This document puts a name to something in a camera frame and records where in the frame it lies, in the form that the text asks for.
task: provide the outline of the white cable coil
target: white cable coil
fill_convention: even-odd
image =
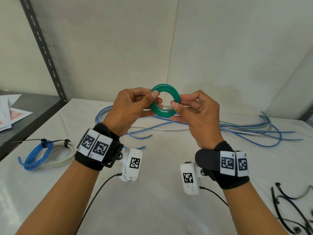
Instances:
[[[70,162],[72,162],[74,160],[74,156],[75,156],[75,153],[76,153],[76,146],[71,143],[71,142],[68,142],[67,143],[67,146],[68,148],[71,149],[71,153],[69,154],[69,156],[67,156],[66,158],[64,159],[61,159],[61,160],[49,160],[50,156],[57,150],[61,149],[61,148],[65,148],[64,146],[64,142],[55,142],[53,144],[53,150],[51,151],[50,155],[48,156],[47,160],[45,161],[46,164],[48,164],[49,166],[53,166],[53,167],[60,167],[60,166],[64,166]],[[40,155],[39,157],[41,158],[44,154],[45,154],[45,151],[47,149],[44,149],[40,152]]]

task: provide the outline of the forearm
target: forearm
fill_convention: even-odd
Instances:
[[[288,235],[251,182],[224,190],[224,195],[239,235]]]
[[[74,234],[98,175],[99,171],[74,160],[16,235]]]

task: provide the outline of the person's left hand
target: person's left hand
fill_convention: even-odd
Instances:
[[[160,93],[157,90],[150,91],[151,89],[142,87],[120,91],[102,123],[116,135],[123,136],[139,117],[155,115],[153,111],[144,109],[150,109],[154,101],[158,107],[163,108],[163,100],[158,97]]]

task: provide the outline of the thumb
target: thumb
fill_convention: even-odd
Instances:
[[[156,100],[159,94],[160,93],[157,90],[150,92],[141,101],[139,101],[138,104],[140,105],[142,109],[145,109]]]
[[[186,121],[190,118],[191,112],[186,109],[185,106],[177,102],[171,102],[171,107],[175,110],[180,116],[182,116]]]

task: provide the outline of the gray shelf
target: gray shelf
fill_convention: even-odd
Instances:
[[[11,129],[0,132],[0,161],[18,145],[4,142],[21,141],[29,137],[63,106],[58,96],[0,91],[0,95],[9,94],[22,94],[12,107],[33,114],[12,124]]]

